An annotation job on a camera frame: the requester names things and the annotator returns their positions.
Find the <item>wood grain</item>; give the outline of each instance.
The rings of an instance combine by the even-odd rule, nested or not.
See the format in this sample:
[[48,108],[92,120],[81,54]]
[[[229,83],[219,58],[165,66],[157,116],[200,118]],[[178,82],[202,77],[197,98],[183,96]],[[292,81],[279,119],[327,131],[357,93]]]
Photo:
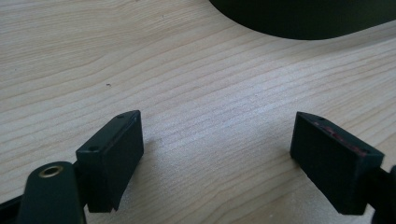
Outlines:
[[0,202],[109,119],[142,112],[120,210],[89,223],[369,223],[289,156],[296,111],[396,163],[396,23],[323,41],[259,34],[204,0],[0,2]]

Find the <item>clamp jaw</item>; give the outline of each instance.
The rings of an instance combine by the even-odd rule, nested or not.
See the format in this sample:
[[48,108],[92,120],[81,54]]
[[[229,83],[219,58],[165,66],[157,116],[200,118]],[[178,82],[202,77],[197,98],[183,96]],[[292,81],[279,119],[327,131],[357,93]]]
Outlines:
[[120,114],[77,151],[77,161],[56,161],[35,169],[22,196],[0,205],[0,223],[86,223],[90,212],[118,210],[120,199],[143,156],[140,111]]
[[330,121],[298,112],[290,155],[344,215],[375,209],[373,223],[396,223],[396,166],[380,168],[384,154]]

